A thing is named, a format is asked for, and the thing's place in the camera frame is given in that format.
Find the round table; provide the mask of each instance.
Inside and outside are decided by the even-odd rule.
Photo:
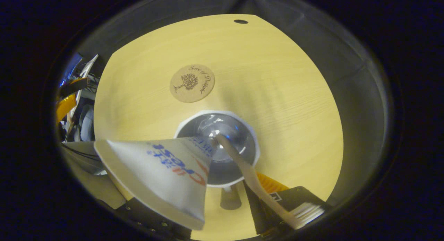
[[[184,103],[171,95],[170,80],[191,64],[210,68],[215,85],[204,99]],[[213,15],[165,26],[123,46],[109,59],[97,89],[95,138],[173,138],[179,123],[201,110],[232,111],[254,128],[259,172],[291,188],[304,186],[322,200],[331,194],[343,153],[338,109],[315,64],[273,25],[254,15]],[[116,186],[127,200],[133,197]],[[236,210],[219,206],[220,188],[207,189],[206,223],[193,239],[257,236],[245,189],[237,186],[242,206]]]

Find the dark background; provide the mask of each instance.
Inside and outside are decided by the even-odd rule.
[[[51,146],[49,70],[80,29],[92,30],[137,0],[1,0],[2,151],[6,178],[3,227],[8,239],[142,240],[143,234],[114,218],[64,169]],[[443,229],[442,0],[307,0],[364,39],[399,81],[403,129],[390,171],[356,209],[319,230],[317,240],[438,240]]]

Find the orange object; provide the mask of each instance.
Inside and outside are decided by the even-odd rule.
[[[272,192],[280,192],[290,189],[290,187],[287,187],[276,180],[273,180],[272,178],[263,175],[260,172],[256,172],[257,178],[259,179],[259,182],[261,183],[261,186],[265,189],[267,193]]]
[[[57,122],[61,121],[76,106],[76,96],[71,94],[57,104]]]

